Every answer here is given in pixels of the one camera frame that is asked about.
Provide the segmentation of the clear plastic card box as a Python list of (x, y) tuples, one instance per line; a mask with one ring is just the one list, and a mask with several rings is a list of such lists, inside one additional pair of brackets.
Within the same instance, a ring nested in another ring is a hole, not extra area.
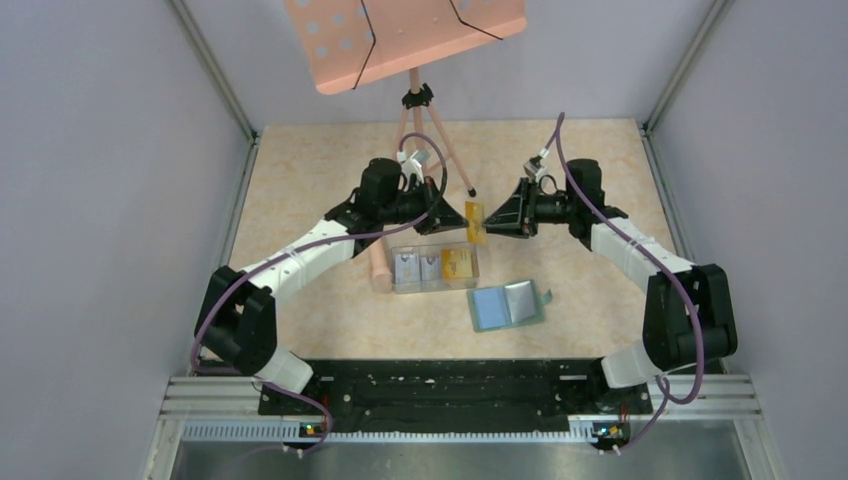
[(466, 242), (392, 247), (390, 266), (396, 294), (467, 290), (480, 276), (476, 246)]

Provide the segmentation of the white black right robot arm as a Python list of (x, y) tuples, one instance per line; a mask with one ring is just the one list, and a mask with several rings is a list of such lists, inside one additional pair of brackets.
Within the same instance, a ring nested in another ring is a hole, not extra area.
[(645, 293), (640, 339), (594, 362), (586, 385), (589, 404), (612, 412), (626, 400), (629, 387), (734, 354), (738, 335), (726, 272), (669, 252), (624, 211), (606, 204), (597, 161), (575, 159), (565, 165), (564, 189), (546, 193), (538, 179), (524, 177), (483, 226), (489, 234), (530, 238), (542, 224), (564, 224), (572, 237)]

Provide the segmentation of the gold VIP credit card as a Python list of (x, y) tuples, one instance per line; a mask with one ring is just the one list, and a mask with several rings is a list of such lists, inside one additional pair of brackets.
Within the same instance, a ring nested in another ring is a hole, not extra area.
[(468, 220), (467, 241), (475, 245), (486, 245), (487, 236), (483, 226), (485, 220), (484, 205), (480, 202), (466, 201), (465, 216)]

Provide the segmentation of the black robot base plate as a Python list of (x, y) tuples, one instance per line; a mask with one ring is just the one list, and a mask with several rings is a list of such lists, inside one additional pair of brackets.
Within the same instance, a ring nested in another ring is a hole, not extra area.
[(333, 426), (459, 425), (477, 432), (565, 427), (573, 414), (650, 414), (645, 384), (601, 392), (591, 359), (313, 360), (301, 399), (260, 391), (262, 415), (317, 415)]

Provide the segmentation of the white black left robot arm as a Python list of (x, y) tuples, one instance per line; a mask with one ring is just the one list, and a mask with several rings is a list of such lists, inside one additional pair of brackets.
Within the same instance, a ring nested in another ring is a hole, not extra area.
[(375, 158), (350, 197), (297, 241), (239, 271), (224, 265), (210, 277), (192, 351), (206, 348), (229, 369), (282, 390), (297, 413), (319, 404), (312, 367), (279, 345), (277, 310), (332, 267), (355, 258), (384, 235), (412, 228), (420, 235), (457, 230), (468, 221), (444, 199), (447, 182)]

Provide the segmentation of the green leather card holder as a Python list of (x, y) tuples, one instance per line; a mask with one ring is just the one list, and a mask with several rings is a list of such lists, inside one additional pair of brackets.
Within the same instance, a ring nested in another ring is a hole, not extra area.
[(513, 329), (543, 323), (550, 290), (540, 291), (532, 279), (469, 290), (466, 294), (476, 333)]

